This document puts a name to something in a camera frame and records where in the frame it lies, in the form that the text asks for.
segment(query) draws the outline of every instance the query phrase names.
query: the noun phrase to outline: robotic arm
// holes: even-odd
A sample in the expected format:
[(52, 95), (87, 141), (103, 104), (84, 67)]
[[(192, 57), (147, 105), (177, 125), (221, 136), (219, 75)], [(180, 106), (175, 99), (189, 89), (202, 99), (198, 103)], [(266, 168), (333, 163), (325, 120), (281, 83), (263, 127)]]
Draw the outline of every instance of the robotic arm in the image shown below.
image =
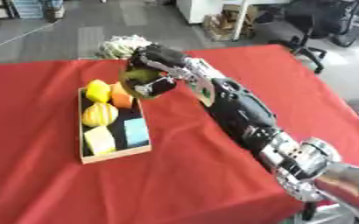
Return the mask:
[(150, 80), (123, 79), (123, 85), (145, 98), (161, 95), (184, 81), (205, 110), (241, 147), (276, 178), (295, 199), (333, 200), (359, 218), (359, 167), (341, 163), (338, 151), (317, 139), (297, 143), (276, 124), (273, 113), (247, 88), (227, 78), (204, 59), (161, 45), (138, 48), (128, 71), (166, 72)]

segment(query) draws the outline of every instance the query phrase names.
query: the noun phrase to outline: orange sponge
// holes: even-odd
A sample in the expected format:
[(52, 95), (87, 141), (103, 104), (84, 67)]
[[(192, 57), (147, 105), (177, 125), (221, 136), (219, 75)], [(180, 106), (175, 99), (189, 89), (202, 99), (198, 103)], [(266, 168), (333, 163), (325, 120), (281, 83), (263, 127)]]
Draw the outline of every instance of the orange sponge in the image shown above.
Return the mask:
[(111, 100), (114, 106), (118, 108), (130, 109), (133, 103), (133, 96), (129, 95), (118, 81), (111, 85)]

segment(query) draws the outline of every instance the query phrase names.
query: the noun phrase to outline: wooden tray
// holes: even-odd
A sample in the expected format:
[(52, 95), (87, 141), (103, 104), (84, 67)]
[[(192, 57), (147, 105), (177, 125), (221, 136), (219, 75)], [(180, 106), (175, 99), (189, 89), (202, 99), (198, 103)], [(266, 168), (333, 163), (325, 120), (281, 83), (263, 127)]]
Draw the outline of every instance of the wooden tray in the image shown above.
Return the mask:
[[(94, 103), (85, 97), (85, 88), (79, 88), (79, 131), (80, 131), (80, 157), (83, 164), (95, 163), (98, 161), (103, 161), (112, 158), (121, 158), (126, 156), (131, 156), (135, 154), (144, 153), (151, 150), (151, 140), (148, 136), (148, 140), (136, 143), (133, 145), (128, 145), (128, 138), (126, 135), (125, 121), (132, 119), (145, 119), (143, 116), (143, 111), (141, 109), (139, 101), (134, 101), (132, 108), (119, 108), (119, 114), (117, 119), (108, 126), (108, 129), (111, 135), (116, 139), (116, 151), (104, 154), (104, 155), (94, 155), (84, 139), (84, 133), (88, 130), (91, 130), (89, 126), (83, 125), (81, 123), (81, 115), (85, 109), (92, 106)], [(143, 125), (140, 127), (141, 131), (148, 132), (148, 127)]]

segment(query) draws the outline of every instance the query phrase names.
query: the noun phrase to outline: white cabinet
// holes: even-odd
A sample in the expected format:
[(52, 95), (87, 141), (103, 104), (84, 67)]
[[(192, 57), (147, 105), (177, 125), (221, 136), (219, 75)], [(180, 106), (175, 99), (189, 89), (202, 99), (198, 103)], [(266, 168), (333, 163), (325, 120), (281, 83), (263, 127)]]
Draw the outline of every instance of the white cabinet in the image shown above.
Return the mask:
[(177, 7), (189, 24), (199, 24), (206, 15), (221, 13), (223, 2), (223, 0), (177, 0)]

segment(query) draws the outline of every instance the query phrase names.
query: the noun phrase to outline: yellow sponge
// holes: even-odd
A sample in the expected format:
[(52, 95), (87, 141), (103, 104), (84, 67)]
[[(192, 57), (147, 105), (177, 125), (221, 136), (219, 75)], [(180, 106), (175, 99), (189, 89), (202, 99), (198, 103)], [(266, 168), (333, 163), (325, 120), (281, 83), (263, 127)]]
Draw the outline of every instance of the yellow sponge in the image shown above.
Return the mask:
[(87, 145), (94, 155), (101, 155), (116, 150), (114, 137), (106, 126), (99, 126), (84, 133)]
[(102, 80), (92, 80), (87, 85), (86, 97), (92, 102), (107, 102), (110, 99), (111, 87)]

